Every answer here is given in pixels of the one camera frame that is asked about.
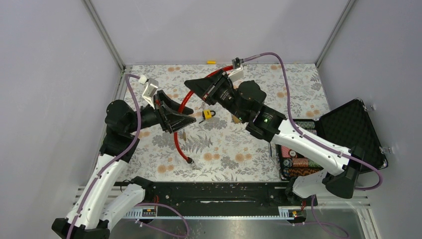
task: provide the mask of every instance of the gray leaf print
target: gray leaf print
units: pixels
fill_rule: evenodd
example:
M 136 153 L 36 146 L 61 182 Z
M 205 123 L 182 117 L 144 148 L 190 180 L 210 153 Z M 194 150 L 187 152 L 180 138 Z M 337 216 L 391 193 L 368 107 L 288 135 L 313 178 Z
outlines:
M 248 168 L 248 167 L 245 167 L 244 169 L 237 169 L 236 170 L 236 174 L 240 174 L 240 175 L 252 175 L 252 174 L 254 174 L 255 172 L 257 172 L 258 171 L 258 169 L 257 168 Z
M 247 139 L 246 136 L 242 133 L 226 135 L 225 141 L 231 142 L 234 148 L 238 148 L 241 145 L 249 144 L 252 142 L 251 139 Z
M 169 148 L 171 150 L 176 149 L 174 146 L 173 135 L 167 132 L 163 132 L 162 135 L 156 135 L 152 138 L 152 144 L 159 148 Z
M 313 82 L 319 82 L 319 76 L 316 75 L 316 74 L 313 74 L 312 77 L 311 77 L 311 81 L 313 81 Z
M 313 89 L 315 91 L 319 91 L 321 89 L 321 84 L 320 83 L 313 83 L 311 85 L 311 89 Z
M 221 181 L 223 181 L 223 179 L 217 177 L 217 175 L 215 175 L 214 178 L 212 178 L 211 180 L 214 181 L 214 182 L 221 182 Z
M 200 135 L 197 136 L 198 137 L 190 136 L 186 143 L 182 146 L 182 150 L 195 153 L 198 153 L 199 151 L 202 153 L 205 148 L 209 148 L 210 145 L 212 145 L 211 137 L 208 137 L 207 135 L 205 135 L 205 137 Z
M 230 160 L 230 157 L 229 156 L 224 156 L 221 159 L 221 166 L 224 169 L 229 168 L 229 169 L 233 170 L 233 169 L 239 167 L 239 164 L 236 163 L 236 162 L 234 162 L 233 160 Z
M 212 117 L 211 119 L 206 120 L 204 123 L 204 129 L 223 129 L 227 127 L 227 121 L 221 120 L 218 117 Z

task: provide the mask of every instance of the floral tablecloth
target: floral tablecloth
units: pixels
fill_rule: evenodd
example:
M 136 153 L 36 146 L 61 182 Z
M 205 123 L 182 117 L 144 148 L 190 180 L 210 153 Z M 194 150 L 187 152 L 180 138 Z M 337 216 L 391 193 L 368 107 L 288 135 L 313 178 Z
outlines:
M 144 74 L 159 81 L 159 89 L 177 102 L 188 93 L 185 80 L 203 78 L 223 65 L 141 65 L 133 66 L 133 74 Z M 318 118 L 328 112 L 328 104 L 314 64 L 286 64 L 292 94 L 292 114 L 299 118 Z M 244 67 L 244 78 L 234 82 L 254 80 L 267 93 L 265 104 L 287 115 L 287 93 L 280 65 L 250 64 Z M 140 105 L 144 86 L 131 81 Z M 126 92 L 124 100 L 134 108 Z M 193 170 L 178 154 L 173 135 L 164 133 L 159 125 L 144 129 L 128 168 L 118 181 L 141 176 L 152 181 L 280 181 L 279 165 L 273 148 L 252 137 L 246 125 L 235 124 L 231 114 L 220 105 L 208 106 L 193 95 L 187 106 L 194 109 L 197 122 L 184 128 L 186 137 L 179 134 L 185 154 L 201 167 Z M 202 110 L 216 112 L 216 116 L 199 124 Z

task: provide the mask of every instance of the red cable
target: red cable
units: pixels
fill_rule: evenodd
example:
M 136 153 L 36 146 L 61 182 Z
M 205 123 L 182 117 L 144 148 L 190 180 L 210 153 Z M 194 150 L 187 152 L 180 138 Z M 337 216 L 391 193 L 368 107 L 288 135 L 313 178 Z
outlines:
M 218 71 L 220 70 L 224 70 L 224 71 L 230 71 L 233 70 L 233 66 L 226 66 L 223 67 L 221 69 L 218 69 L 212 73 L 210 73 L 209 75 L 207 75 L 206 77 L 210 77 L 215 75 Z M 189 91 L 189 93 L 185 96 L 185 98 L 183 99 L 182 103 L 180 104 L 179 110 L 178 112 L 183 112 L 183 109 L 185 108 L 186 103 L 188 102 L 188 100 L 191 98 L 191 96 L 194 94 L 193 91 Z M 177 151 L 179 152 L 180 156 L 182 156 L 188 163 L 189 163 L 189 159 L 188 157 L 183 153 L 183 151 L 180 149 L 179 146 L 179 139 L 177 138 L 177 132 L 174 133 L 174 145 L 176 146 Z

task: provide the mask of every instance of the black case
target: black case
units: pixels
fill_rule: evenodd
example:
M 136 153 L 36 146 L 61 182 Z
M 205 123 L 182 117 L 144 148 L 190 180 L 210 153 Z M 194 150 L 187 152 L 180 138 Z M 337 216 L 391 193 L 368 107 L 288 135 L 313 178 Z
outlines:
M 388 161 L 381 153 L 381 144 L 361 99 L 354 99 L 321 116 L 318 120 L 295 119 L 295 121 L 314 122 L 314 130 L 317 131 L 317 135 L 334 144 L 348 148 L 361 147 L 365 151 L 363 161 L 377 169 L 388 166 Z M 283 161 L 288 158 L 282 156 L 281 145 L 277 145 L 276 150 L 280 161 L 280 177 L 282 180 L 289 180 L 290 175 L 285 170 L 291 167 L 283 165 Z M 363 166 L 361 173 L 370 171 L 369 168 Z

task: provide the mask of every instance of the yellow object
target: yellow object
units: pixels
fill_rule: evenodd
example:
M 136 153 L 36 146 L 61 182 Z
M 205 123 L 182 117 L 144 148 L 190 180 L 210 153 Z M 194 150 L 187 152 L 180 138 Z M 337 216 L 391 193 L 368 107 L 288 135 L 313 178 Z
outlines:
M 231 118 L 233 119 L 234 123 L 240 123 L 241 121 L 234 115 L 231 115 Z
M 206 119 L 206 120 L 211 119 L 211 117 L 213 117 L 213 115 L 211 115 L 210 110 L 204 110 L 203 116 L 204 116 L 204 119 Z

